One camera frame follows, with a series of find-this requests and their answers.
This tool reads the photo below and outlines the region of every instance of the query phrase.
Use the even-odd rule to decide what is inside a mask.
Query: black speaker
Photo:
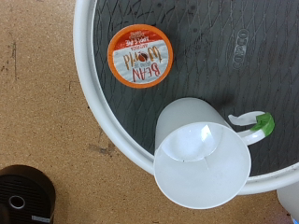
[[[54,186],[39,170],[12,165],[0,171],[0,204],[9,224],[52,224],[55,199]]]

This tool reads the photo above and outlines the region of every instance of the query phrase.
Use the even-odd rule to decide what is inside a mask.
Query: white plastic mug
[[[235,125],[257,123],[236,133],[208,103],[183,98],[168,105],[156,127],[154,177],[174,203],[194,209],[224,204],[244,187],[250,172],[248,145],[274,129],[270,114],[229,116]]]

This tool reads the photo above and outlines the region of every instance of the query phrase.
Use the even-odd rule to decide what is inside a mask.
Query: black object
[[[144,90],[122,85],[107,64],[112,36],[136,23],[162,30],[175,56],[165,80]],[[274,132],[249,147],[250,175],[268,174],[299,162],[298,24],[299,1],[98,0],[93,52],[99,82],[119,123],[151,154],[157,118],[179,98],[203,99],[228,122],[230,114],[270,112]]]
[[[0,171],[0,204],[0,213],[6,218],[9,213],[10,224],[52,224],[55,188],[33,167],[8,166]]]

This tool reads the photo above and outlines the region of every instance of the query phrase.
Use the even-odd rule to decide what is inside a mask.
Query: cork surface
[[[0,169],[26,164],[57,191],[55,224],[290,224],[274,191],[182,208],[114,147],[84,98],[73,52],[75,1],[0,7]]]

